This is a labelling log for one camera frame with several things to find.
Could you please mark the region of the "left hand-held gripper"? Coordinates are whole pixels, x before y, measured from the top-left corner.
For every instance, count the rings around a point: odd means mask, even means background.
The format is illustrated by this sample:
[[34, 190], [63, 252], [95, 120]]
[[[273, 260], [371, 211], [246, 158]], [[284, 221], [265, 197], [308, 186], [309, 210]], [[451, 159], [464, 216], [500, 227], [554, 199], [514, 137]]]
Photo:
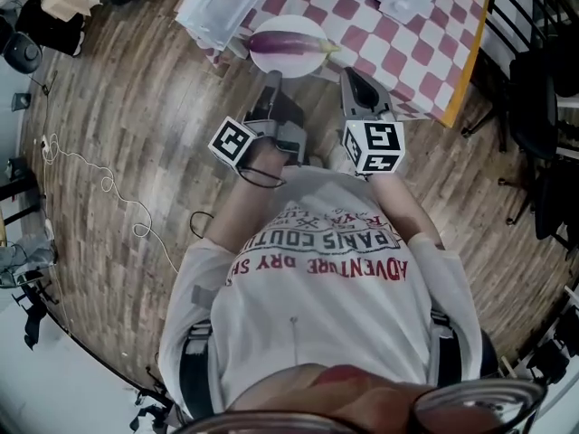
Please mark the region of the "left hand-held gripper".
[[264, 103], [257, 103], [243, 121], [226, 117], [208, 144], [212, 154], [234, 171], [248, 163], [251, 146], [268, 139], [289, 156], [289, 165], [302, 165], [305, 159], [307, 133], [305, 115], [292, 100], [275, 104], [281, 94], [282, 73], [270, 71], [262, 92]]

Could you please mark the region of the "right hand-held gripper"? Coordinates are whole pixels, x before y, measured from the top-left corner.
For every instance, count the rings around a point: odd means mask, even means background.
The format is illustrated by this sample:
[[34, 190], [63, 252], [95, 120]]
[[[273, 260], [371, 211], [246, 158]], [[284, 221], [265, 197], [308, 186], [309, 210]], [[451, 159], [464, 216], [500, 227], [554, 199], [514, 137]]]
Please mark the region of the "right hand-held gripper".
[[357, 107], [376, 116], [347, 118], [342, 146], [356, 175], [391, 174], [405, 156], [403, 123], [391, 110], [386, 88], [367, 74], [344, 68], [340, 74], [341, 107], [345, 116], [356, 116]]

